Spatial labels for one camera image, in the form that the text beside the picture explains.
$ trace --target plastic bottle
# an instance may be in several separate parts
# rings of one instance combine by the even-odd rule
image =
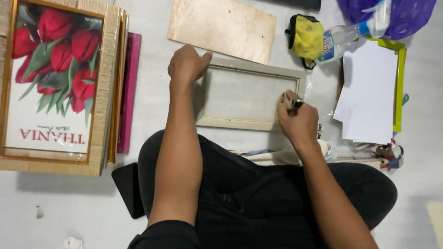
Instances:
[[[390,24],[391,0],[381,0],[375,7],[363,12],[374,12],[372,17],[352,26],[338,25],[323,35],[323,55],[315,62],[325,64],[343,57],[349,44],[367,34],[373,38],[382,37]]]

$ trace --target yellow cloth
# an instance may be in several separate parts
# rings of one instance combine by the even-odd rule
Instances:
[[[323,33],[325,28],[320,22],[311,22],[303,16],[297,16],[295,39],[292,51],[302,58],[316,60],[323,53]]]

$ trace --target rag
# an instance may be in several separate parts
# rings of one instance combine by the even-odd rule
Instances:
[[[295,15],[289,21],[289,49],[302,58],[303,66],[312,70],[314,60],[323,54],[323,34],[325,28],[313,16]]]

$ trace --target gold picture frame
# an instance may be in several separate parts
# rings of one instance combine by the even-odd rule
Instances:
[[[27,2],[103,18],[103,34],[98,78],[95,87],[93,115],[90,125],[88,153],[84,162],[65,160],[60,155],[54,159],[26,157],[26,152],[5,155],[6,122],[8,119],[9,88],[11,85],[12,44],[19,2]],[[107,132],[114,89],[115,65],[122,10],[115,5],[91,0],[0,0],[0,170],[46,172],[68,175],[99,176],[106,163]]]

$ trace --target white floor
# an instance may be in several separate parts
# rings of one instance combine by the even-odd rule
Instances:
[[[288,53],[284,34],[292,15],[315,15],[325,27],[345,22],[335,0],[324,0],[319,14],[261,0],[237,1],[278,17],[269,61],[272,66],[301,69],[298,59]],[[85,249],[127,248],[147,224],[146,217],[131,219],[110,174],[114,168],[136,161],[143,142],[164,128],[169,101],[167,66],[182,44],[167,40],[173,0],[115,3],[131,15],[129,30],[143,36],[130,153],[119,155],[119,164],[108,167],[100,178],[0,172],[1,248],[62,248],[63,240],[69,236],[82,239]],[[441,11],[443,2],[439,0],[429,24],[406,40],[404,92],[411,99],[403,108],[403,132],[396,137],[405,149],[405,164],[389,174],[399,197],[392,212],[376,229],[380,248],[438,248],[426,205],[443,201],[443,170],[438,159],[443,138]],[[314,70],[308,79],[310,86],[321,86],[327,91],[313,95],[335,95],[337,75],[336,65]],[[330,123],[327,115],[324,119]],[[225,148],[246,151],[276,147],[281,139],[265,132],[208,128],[199,128],[199,132]],[[329,137],[334,143],[340,136]],[[346,154],[344,142],[336,143]],[[36,219],[36,205],[44,212],[42,219]]]

